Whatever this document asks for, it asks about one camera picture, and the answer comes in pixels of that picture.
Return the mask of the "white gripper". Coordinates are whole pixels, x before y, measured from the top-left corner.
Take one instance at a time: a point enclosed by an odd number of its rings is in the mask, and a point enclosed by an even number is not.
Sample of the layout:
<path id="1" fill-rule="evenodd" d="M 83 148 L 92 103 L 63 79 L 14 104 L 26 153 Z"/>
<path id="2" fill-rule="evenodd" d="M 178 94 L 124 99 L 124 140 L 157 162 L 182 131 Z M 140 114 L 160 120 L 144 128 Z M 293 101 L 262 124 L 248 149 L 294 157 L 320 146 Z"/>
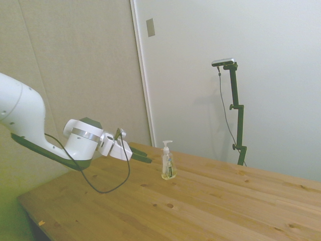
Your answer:
<path id="1" fill-rule="evenodd" d="M 152 159 L 147 156 L 147 153 L 136 148 L 129 147 L 128 143 L 126 141 L 122 141 L 121 139 L 118 139 L 114 142 L 109 155 L 123 161 L 129 161 L 130 158 L 132 158 L 144 163 L 152 162 Z"/>

